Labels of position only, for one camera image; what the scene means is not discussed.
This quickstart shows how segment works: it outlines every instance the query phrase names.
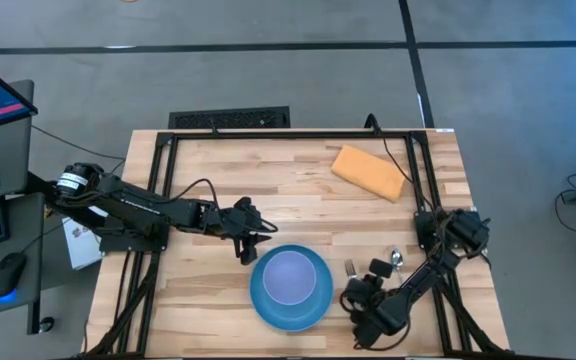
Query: yellow sponge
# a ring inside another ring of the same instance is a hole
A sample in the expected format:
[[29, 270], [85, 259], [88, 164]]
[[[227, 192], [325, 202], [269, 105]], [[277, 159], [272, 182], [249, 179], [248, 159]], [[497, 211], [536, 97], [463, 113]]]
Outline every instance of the yellow sponge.
[[404, 184], [404, 176], [393, 163], [349, 145], [344, 145], [337, 155], [332, 172], [393, 202], [401, 195]]

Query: wooden tabletop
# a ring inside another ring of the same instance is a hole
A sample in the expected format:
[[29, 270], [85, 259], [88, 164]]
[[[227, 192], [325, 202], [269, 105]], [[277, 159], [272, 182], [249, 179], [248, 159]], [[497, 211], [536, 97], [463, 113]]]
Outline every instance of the wooden tabletop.
[[[156, 131], [133, 133], [124, 181], [146, 187], [156, 135]], [[428, 138], [443, 205], [470, 208], [472, 199], [455, 133], [429, 130]], [[313, 328], [299, 333], [276, 330], [264, 323], [252, 308], [248, 280], [254, 264], [240, 265], [231, 241], [173, 230], [159, 268], [146, 356], [441, 354], [430, 292], [413, 306], [410, 334], [399, 347], [379, 353], [352, 348], [353, 324], [338, 302], [338, 294], [347, 283], [344, 260], [352, 259], [357, 272], [363, 275], [372, 258], [388, 260], [393, 248], [398, 248], [404, 255], [402, 275], [406, 278], [424, 261], [425, 255], [417, 245], [413, 228], [416, 205], [412, 186], [406, 183], [401, 198], [393, 204], [336, 177], [330, 172], [330, 166], [344, 144], [389, 160], [381, 140], [183, 140], [179, 143], [172, 194], [205, 177], [214, 183], [222, 207], [232, 206], [242, 196], [250, 196], [263, 217], [279, 227], [272, 240], [257, 246], [259, 255], [281, 244], [301, 244], [313, 249], [332, 271], [335, 297], [326, 317]], [[407, 171], [404, 142], [392, 139], [388, 140], [388, 146]], [[167, 159], [167, 149], [163, 159]], [[420, 155], [417, 160], [421, 178], [426, 179]], [[165, 163], [162, 160], [159, 192]], [[426, 183], [424, 189], [429, 197]], [[203, 185], [186, 197], [210, 199], [209, 190]], [[121, 253], [103, 259], [88, 320], [90, 346], [101, 339], [113, 322], [123, 260]], [[142, 274], [148, 262], [144, 261]], [[463, 261], [457, 274], [466, 308], [495, 343], [507, 348], [486, 263], [479, 258]], [[386, 281], [387, 287], [398, 285], [397, 276]], [[453, 347], [458, 347], [454, 316], [447, 303], [446, 307]], [[138, 309], [134, 319], [140, 315], [141, 309]], [[129, 349], [136, 347], [139, 321], [134, 319]], [[393, 343], [399, 336], [382, 336], [375, 346]]]

